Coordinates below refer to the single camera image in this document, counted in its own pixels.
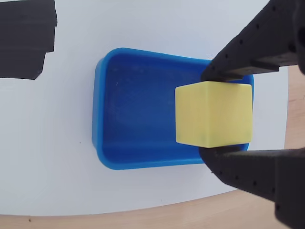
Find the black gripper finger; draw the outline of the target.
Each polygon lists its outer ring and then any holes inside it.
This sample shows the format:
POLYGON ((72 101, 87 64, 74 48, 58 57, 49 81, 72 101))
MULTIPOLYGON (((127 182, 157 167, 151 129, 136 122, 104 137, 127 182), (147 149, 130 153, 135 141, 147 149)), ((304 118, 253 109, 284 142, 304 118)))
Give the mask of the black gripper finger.
POLYGON ((209 169, 225 184, 274 202, 276 218, 305 227, 305 150, 242 151, 237 146, 200 148, 209 169))
POLYGON ((201 80, 241 80, 291 65, 305 71, 305 2, 271 0, 212 59, 201 80))

